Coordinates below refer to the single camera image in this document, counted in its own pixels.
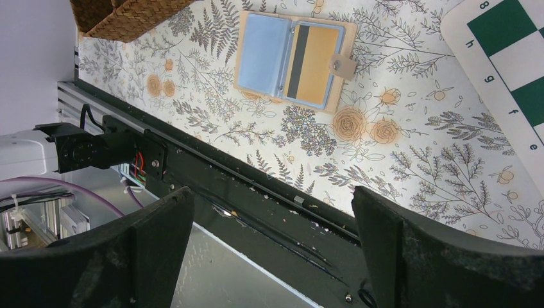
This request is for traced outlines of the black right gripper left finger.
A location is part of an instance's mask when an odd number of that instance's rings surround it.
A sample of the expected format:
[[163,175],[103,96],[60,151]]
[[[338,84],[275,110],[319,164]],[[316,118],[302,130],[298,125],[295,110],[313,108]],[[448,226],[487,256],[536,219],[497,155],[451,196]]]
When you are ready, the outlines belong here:
[[194,219],[188,187],[44,248],[1,254],[2,307],[169,307]]

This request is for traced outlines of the beige leather card holder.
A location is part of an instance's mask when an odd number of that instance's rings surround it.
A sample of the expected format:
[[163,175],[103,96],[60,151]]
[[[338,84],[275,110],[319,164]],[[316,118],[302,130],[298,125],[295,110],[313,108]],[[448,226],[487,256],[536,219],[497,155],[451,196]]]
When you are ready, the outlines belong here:
[[243,11],[234,88],[334,114],[353,80],[357,25]]

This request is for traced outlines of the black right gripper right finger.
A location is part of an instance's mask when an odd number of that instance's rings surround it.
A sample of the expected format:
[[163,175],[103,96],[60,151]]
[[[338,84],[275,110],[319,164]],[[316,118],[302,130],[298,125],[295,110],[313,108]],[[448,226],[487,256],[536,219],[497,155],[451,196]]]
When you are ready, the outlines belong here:
[[358,186],[370,307],[542,307],[543,252],[448,227]]

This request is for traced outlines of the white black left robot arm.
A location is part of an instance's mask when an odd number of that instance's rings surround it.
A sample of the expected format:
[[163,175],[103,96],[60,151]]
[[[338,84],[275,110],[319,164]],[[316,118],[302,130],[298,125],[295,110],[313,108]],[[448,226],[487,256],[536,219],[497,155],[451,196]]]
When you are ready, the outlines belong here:
[[79,125],[40,124],[1,136],[1,179],[120,164],[133,164],[136,176],[163,178],[167,146],[157,136],[149,130],[138,132],[110,115],[102,118],[99,133],[94,135],[84,129],[87,119],[96,123],[85,104]]

